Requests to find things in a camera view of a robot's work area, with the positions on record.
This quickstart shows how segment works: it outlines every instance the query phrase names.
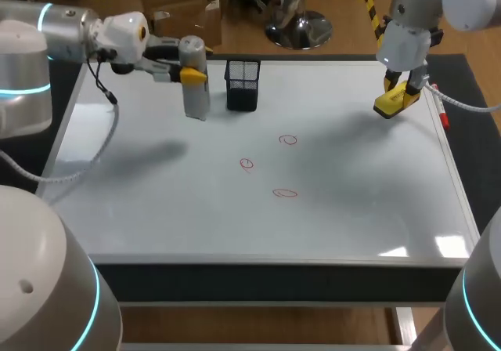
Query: red marker drawing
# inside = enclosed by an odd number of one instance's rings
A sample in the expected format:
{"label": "red marker drawing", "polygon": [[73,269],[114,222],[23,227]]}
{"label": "red marker drawing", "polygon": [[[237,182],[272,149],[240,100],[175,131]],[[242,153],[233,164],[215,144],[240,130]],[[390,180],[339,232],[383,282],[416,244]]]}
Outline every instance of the red marker drawing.
{"label": "red marker drawing", "polygon": [[297,192],[289,189],[274,189],[273,194],[280,198],[294,198],[297,197]]}
{"label": "red marker drawing", "polygon": [[295,145],[297,143],[297,137],[291,136],[290,134],[286,134],[284,136],[279,137],[280,143],[286,143],[287,145]]}
{"label": "red marker drawing", "polygon": [[[438,86],[435,83],[431,85],[431,87],[433,87],[435,90],[438,90]],[[451,125],[449,124],[449,118],[447,117],[447,113],[445,112],[444,103],[434,93],[431,93],[431,95],[433,96],[433,100],[435,101],[435,106],[437,107],[438,116],[440,117],[440,122],[442,123],[442,127],[444,128],[445,131],[447,131],[451,128]]]}
{"label": "red marker drawing", "polygon": [[240,167],[242,167],[245,172],[250,173],[249,170],[254,168],[254,163],[252,163],[251,159],[245,157],[240,159]]}

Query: floor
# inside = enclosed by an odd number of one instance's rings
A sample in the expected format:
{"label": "floor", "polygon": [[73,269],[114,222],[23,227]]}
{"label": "floor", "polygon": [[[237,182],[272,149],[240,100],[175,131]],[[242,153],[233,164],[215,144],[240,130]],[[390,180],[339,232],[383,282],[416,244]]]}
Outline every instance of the floor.
{"label": "floor", "polygon": [[[51,0],[74,4],[75,0]],[[376,0],[382,17],[390,0]],[[140,9],[138,0],[87,0],[100,12]],[[375,53],[376,41],[364,2],[308,0],[308,8],[333,23],[333,38],[311,52],[288,51],[268,42],[259,16],[235,15],[223,20],[223,44],[216,53],[335,54]],[[488,105],[499,102],[501,89],[501,30],[459,33],[446,22],[443,43],[432,53],[463,53]],[[501,128],[501,114],[494,116]],[[414,309],[416,329],[422,329],[436,309]],[[384,308],[123,308],[126,342],[264,342],[390,344],[394,342]]]}

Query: yellow and black tape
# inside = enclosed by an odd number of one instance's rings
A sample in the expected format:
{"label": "yellow and black tape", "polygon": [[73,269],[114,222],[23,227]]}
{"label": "yellow and black tape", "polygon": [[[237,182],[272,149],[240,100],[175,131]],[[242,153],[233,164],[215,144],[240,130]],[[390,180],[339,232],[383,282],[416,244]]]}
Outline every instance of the yellow and black tape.
{"label": "yellow and black tape", "polygon": [[367,11],[369,12],[370,23],[373,25],[374,35],[377,40],[377,47],[381,47],[383,43],[384,30],[380,25],[379,18],[376,14],[376,6],[374,6],[374,0],[365,0]]}

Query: black mat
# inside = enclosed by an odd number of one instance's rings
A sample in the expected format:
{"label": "black mat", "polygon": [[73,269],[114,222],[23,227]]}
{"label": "black mat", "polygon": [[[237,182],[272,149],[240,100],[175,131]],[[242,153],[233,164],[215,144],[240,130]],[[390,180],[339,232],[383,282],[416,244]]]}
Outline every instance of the black mat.
{"label": "black mat", "polygon": [[[214,56],[213,60],[235,59]],[[262,60],[375,60],[374,56],[263,56]],[[431,81],[448,95],[477,107],[485,101],[463,55],[429,56]],[[40,135],[0,142],[33,173],[49,155],[80,65],[51,62],[54,121]],[[499,133],[489,114],[445,105],[451,122],[449,144],[478,229],[483,231],[501,205]],[[0,184],[36,191],[0,161]],[[422,269],[371,266],[98,266],[122,302],[161,301],[331,301],[442,302],[457,268]]]}

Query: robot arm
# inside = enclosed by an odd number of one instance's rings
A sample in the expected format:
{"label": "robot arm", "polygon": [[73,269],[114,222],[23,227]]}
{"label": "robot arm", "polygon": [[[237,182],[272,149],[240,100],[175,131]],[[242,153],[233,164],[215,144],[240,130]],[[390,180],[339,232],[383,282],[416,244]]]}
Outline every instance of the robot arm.
{"label": "robot arm", "polygon": [[[142,13],[100,20],[90,9],[0,0],[0,41],[0,95],[7,98],[0,105],[0,139],[41,132],[51,124],[48,60],[96,58],[111,63],[117,74],[138,70],[154,81],[180,82],[186,116],[205,120],[209,111],[204,41],[150,35]],[[100,89],[116,102],[104,86]]]}
{"label": "robot arm", "polygon": [[[377,59],[387,67],[386,94],[374,104],[383,117],[392,118],[419,99],[429,78],[426,56],[430,47],[442,40],[438,24],[444,12],[459,31],[501,24],[501,0],[391,0],[390,19],[377,53]],[[410,71],[409,80],[397,86],[403,71]]]}

